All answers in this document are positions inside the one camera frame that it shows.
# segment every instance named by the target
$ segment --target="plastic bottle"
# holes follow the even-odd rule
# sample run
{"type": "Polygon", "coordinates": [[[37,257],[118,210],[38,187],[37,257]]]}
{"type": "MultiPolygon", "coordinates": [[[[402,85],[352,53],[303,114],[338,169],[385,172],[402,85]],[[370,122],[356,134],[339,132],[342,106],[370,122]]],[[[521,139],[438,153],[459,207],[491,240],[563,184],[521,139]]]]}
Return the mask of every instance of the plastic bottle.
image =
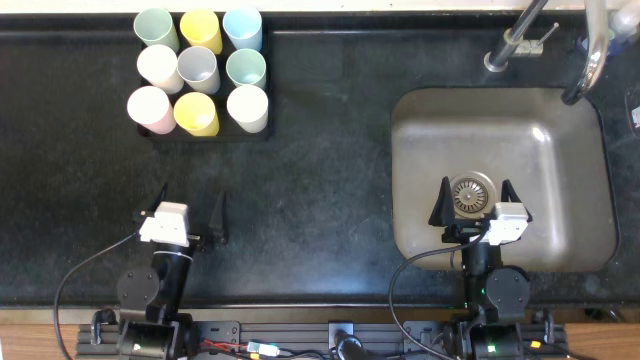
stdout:
{"type": "MultiPolygon", "coordinates": [[[[640,37],[640,0],[631,0],[609,19],[609,53],[607,58],[620,54],[640,37]]],[[[578,49],[586,54],[589,39],[578,39],[578,49]]]]}

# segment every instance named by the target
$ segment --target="wooden floor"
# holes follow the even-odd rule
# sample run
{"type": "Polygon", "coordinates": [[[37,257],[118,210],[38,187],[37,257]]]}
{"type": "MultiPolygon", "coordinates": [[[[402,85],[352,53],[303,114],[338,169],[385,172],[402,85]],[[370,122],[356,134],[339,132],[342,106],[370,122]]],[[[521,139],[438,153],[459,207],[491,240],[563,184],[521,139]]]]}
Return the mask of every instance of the wooden floor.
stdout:
{"type": "MultiPolygon", "coordinates": [[[[62,334],[74,353],[77,325],[62,334]]],[[[598,360],[640,360],[640,324],[568,324],[571,350],[598,360]]],[[[0,360],[61,359],[52,325],[0,325],[0,360]]]]}

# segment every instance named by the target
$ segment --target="white cup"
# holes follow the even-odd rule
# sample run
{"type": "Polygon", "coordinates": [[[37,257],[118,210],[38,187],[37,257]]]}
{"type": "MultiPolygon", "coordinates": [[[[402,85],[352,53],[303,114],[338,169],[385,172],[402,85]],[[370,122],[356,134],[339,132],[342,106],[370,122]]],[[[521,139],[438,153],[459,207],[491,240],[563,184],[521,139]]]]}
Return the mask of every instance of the white cup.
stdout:
{"type": "Polygon", "coordinates": [[[236,86],[255,85],[265,89],[267,62],[255,50],[237,50],[227,59],[227,75],[236,86]]]}
{"type": "Polygon", "coordinates": [[[178,74],[178,57],[165,45],[151,45],[142,50],[138,56],[138,72],[167,94],[175,94],[184,86],[178,74]]]}
{"type": "Polygon", "coordinates": [[[259,87],[243,85],[229,95],[227,111],[246,132],[257,133],[267,126],[269,99],[259,87]]]}
{"type": "Polygon", "coordinates": [[[214,94],[220,89],[220,72],[213,51],[192,46],[178,57],[178,74],[195,91],[214,94]]]}
{"type": "Polygon", "coordinates": [[[129,96],[127,112],[133,121],[156,134],[170,133],[176,127],[169,97],[155,86],[143,86],[129,96]]]}
{"type": "Polygon", "coordinates": [[[222,27],[236,49],[262,48],[262,16],[255,8],[233,9],[222,19],[222,27]]]}
{"type": "Polygon", "coordinates": [[[180,49],[173,18],[165,9],[152,8],[140,12],[133,21],[133,31],[148,46],[166,45],[174,52],[180,49]]]}

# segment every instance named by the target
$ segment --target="metal faucet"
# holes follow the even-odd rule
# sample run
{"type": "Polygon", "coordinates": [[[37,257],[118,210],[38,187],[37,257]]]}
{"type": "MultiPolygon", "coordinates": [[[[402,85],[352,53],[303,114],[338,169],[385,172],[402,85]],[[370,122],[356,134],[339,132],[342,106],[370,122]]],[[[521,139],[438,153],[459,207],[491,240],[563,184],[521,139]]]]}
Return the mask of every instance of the metal faucet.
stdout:
{"type": "MultiPolygon", "coordinates": [[[[533,0],[529,7],[520,15],[512,29],[507,29],[500,39],[495,51],[489,52],[484,57],[484,65],[493,72],[504,71],[508,60],[512,56],[538,56],[542,54],[542,42],[557,28],[551,29],[540,41],[524,40],[533,20],[540,14],[548,0],[533,0]]],[[[607,21],[607,8],[604,0],[584,0],[589,29],[589,51],[587,63],[580,77],[568,86],[562,93],[562,101],[567,105],[573,105],[586,94],[602,73],[607,60],[609,47],[609,24],[607,21]]]]}

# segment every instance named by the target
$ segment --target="drain strainer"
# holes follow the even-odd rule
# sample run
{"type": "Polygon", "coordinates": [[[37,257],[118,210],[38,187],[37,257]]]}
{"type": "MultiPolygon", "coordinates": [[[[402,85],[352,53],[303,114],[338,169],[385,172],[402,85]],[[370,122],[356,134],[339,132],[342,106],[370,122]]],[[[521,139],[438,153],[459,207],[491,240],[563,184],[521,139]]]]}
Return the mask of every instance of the drain strainer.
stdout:
{"type": "Polygon", "coordinates": [[[458,209],[475,213],[487,205],[487,189],[479,181],[465,178],[453,185],[453,200],[458,209]]]}
{"type": "Polygon", "coordinates": [[[481,218],[483,210],[496,201],[495,186],[485,174],[477,171],[467,171],[451,179],[451,191],[456,213],[466,218],[481,218]]]}

